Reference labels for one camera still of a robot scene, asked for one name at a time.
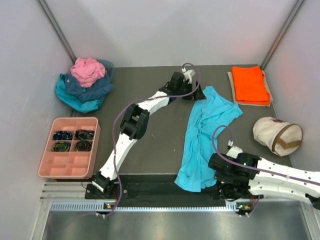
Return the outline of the light blue t shirt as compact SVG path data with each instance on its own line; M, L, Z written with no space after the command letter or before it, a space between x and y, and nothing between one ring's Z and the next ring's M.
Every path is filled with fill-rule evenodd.
M203 91L205 100L196 101L190 112L184 139L181 167L174 181L176 185L188 192L199 193L212 187L217 180L216 171L208 167L209 160L216 153L213 144L224 130L243 112L236 103L223 98L212 87Z

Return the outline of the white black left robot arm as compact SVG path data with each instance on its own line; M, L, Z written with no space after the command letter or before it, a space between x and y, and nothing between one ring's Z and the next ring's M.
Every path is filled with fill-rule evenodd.
M149 98L138 100L125 107L119 114L123 116L120 122L118 139L112 133L113 150L105 164L94 175L92 185L102 198L109 198L114 191L113 182L118 178L119 168L133 145L146 133L150 116L159 109L168 106L177 98L184 100L205 100L200 81L193 88L193 69L181 69L174 72L163 87Z

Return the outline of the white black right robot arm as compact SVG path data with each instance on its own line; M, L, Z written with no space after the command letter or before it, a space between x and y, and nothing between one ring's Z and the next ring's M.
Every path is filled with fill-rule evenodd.
M250 153L235 158L214 153L208 167L215 170L220 197L228 200L279 197L320 209L320 173L270 162Z

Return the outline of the folded orange t shirt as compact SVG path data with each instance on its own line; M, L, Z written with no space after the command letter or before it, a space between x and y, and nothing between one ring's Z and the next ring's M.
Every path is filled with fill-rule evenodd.
M259 66L249 68L234 66L231 74L237 102L261 106L270 104L270 94L264 82L265 75Z

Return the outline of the teal plastic laundry bin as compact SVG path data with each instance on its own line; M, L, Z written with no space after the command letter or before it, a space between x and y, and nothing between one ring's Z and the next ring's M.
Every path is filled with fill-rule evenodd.
M115 66L112 62L108 61L108 60L104 60L104 59L98 59L97 60L99 63L101 63L105 70L106 70L106 74L110 77L113 78L114 73L115 73Z

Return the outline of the dark blue t shirt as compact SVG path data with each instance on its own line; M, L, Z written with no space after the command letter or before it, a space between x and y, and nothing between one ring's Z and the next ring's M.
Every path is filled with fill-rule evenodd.
M100 100L104 98L113 88L112 78L109 75L98 79L90 87L82 87L79 81L71 74L62 74L65 91L77 97L81 103Z

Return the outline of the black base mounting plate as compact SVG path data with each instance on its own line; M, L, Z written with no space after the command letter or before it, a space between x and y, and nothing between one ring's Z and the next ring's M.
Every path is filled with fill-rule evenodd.
M119 207L222 207L217 186L201 192L183 190L174 183L175 174L121 174Z

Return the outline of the pink t shirt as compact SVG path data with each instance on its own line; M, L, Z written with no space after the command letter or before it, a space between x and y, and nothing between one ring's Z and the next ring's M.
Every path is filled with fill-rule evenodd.
M79 57L70 68L70 73L82 88L90 88L97 80L105 76L106 69L96 59Z

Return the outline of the teal t shirt in bin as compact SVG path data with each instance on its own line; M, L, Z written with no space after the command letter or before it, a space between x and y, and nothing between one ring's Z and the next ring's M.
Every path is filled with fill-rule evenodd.
M63 103L67 104L72 109L84 114L96 111L102 106L107 95L99 100L92 100L82 103L77 97L66 92L66 86L62 80L61 75L64 74L60 74L59 76L59 80L55 85L55 93Z

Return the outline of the pink compartment tray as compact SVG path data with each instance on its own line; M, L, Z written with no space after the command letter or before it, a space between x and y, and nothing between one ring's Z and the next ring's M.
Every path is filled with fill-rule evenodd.
M101 128L96 117L53 121L38 175L48 179L86 179L94 174Z

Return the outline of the cream canvas drawstring bag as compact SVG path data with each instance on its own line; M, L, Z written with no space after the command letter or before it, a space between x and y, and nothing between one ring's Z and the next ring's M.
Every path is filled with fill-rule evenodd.
M303 131L298 124L274 117L262 117L257 120L252 133L254 140L280 157L295 152L303 141Z

